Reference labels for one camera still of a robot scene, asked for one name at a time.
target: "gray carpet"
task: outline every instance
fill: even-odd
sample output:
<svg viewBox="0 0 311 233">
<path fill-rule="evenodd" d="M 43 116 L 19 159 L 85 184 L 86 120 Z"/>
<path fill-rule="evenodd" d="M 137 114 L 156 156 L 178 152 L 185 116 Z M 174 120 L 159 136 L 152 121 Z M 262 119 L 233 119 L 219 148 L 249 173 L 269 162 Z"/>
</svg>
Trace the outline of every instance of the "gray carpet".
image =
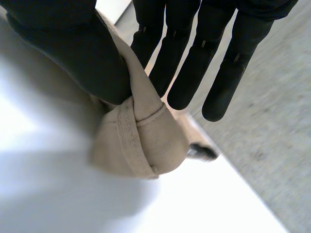
<svg viewBox="0 0 311 233">
<path fill-rule="evenodd" d="M 225 117 L 211 123 L 203 119 L 201 106 L 230 41 L 231 21 L 189 106 L 189 112 L 293 233 L 311 232 L 310 12 L 311 2 L 300 0 L 287 18 L 274 24 L 254 54 Z M 132 5 L 117 27 L 131 43 L 138 28 Z"/>
</svg>

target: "white surface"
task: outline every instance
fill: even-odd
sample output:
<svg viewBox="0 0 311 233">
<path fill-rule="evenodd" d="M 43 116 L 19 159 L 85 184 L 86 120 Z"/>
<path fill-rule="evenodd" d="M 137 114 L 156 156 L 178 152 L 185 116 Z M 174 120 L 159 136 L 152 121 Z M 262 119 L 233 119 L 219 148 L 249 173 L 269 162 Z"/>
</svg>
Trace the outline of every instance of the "white surface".
<svg viewBox="0 0 311 233">
<path fill-rule="evenodd" d="M 89 167 L 98 114 L 1 17 L 0 109 L 0 232 L 286 232 L 224 157 L 154 181 Z"/>
<path fill-rule="evenodd" d="M 132 0 L 97 0 L 96 9 L 115 24 Z"/>
</svg>

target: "gloved hand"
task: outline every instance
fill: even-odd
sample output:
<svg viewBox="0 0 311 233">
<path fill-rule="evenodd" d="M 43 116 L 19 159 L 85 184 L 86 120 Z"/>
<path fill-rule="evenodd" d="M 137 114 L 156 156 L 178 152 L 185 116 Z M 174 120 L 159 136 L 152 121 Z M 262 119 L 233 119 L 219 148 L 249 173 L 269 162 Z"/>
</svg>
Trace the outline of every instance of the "gloved hand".
<svg viewBox="0 0 311 233">
<path fill-rule="evenodd" d="M 131 95 L 128 70 L 95 3 L 0 0 L 10 25 L 23 40 L 57 63 L 89 94 L 121 104 Z"/>
<path fill-rule="evenodd" d="M 237 8 L 232 39 L 202 113 L 209 121 L 220 120 L 255 52 L 274 20 L 287 16 L 298 0 L 133 0 L 139 30 L 131 48 L 143 67 L 158 45 L 164 10 L 168 26 L 150 79 L 162 97 L 167 91 L 188 43 L 193 17 L 199 9 L 196 37 L 168 94 L 177 110 L 190 103 L 215 55 L 227 23 Z"/>
</svg>

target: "glove finger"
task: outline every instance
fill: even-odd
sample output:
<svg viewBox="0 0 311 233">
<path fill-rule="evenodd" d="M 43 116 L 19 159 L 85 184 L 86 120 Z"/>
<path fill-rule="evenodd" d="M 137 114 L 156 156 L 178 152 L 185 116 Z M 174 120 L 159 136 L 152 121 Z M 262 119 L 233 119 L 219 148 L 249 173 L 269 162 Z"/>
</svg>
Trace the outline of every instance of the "glove finger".
<svg viewBox="0 0 311 233">
<path fill-rule="evenodd" d="M 164 96 L 188 43 L 193 17 L 200 0 L 168 0 L 166 5 L 166 37 L 149 77 L 158 94 Z"/>
<path fill-rule="evenodd" d="M 100 16 L 70 30 L 23 27 L 7 15 L 14 31 L 65 70 L 89 94 L 112 104 L 131 95 L 127 67 Z"/>
<path fill-rule="evenodd" d="M 162 36 L 165 0 L 133 0 L 133 4 L 139 30 L 131 48 L 146 68 Z"/>
<path fill-rule="evenodd" d="M 257 45 L 267 36 L 272 24 L 273 21 L 238 12 L 229 47 L 202 108 L 205 119 L 218 121 L 225 115 Z"/>
<path fill-rule="evenodd" d="M 172 108 L 182 110 L 190 103 L 234 11 L 232 6 L 221 9 L 202 2 L 194 43 L 168 94 Z"/>
</svg>

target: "finger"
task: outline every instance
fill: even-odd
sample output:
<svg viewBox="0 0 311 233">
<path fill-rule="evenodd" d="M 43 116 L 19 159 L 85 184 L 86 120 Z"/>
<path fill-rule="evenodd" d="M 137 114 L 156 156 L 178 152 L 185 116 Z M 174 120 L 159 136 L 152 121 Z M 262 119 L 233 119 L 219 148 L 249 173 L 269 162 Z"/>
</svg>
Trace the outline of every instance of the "finger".
<svg viewBox="0 0 311 233">
<path fill-rule="evenodd" d="M 88 24 L 95 4 L 96 0 L 0 0 L 0 5 L 21 25 L 58 30 Z"/>
<path fill-rule="evenodd" d="M 165 0 L 133 1 L 139 30 L 134 34 L 132 50 L 146 68 L 163 31 Z"/>
<path fill-rule="evenodd" d="M 112 104 L 131 95 L 128 72 L 106 25 L 93 14 L 85 26 L 71 30 L 37 30 L 10 25 L 22 39 L 65 70 L 86 92 Z"/>
<path fill-rule="evenodd" d="M 202 2 L 193 46 L 168 94 L 168 103 L 172 108 L 181 110 L 190 103 L 234 11 L 234 6 L 218 8 Z"/>
<path fill-rule="evenodd" d="M 272 24 L 273 21 L 238 12 L 229 47 L 203 105 L 205 119 L 218 121 L 225 115 L 257 45 L 267 36 Z"/>
<path fill-rule="evenodd" d="M 192 21 L 200 0 L 168 0 L 166 5 L 166 37 L 157 56 L 150 80 L 162 97 L 176 72 L 188 43 Z"/>
</svg>

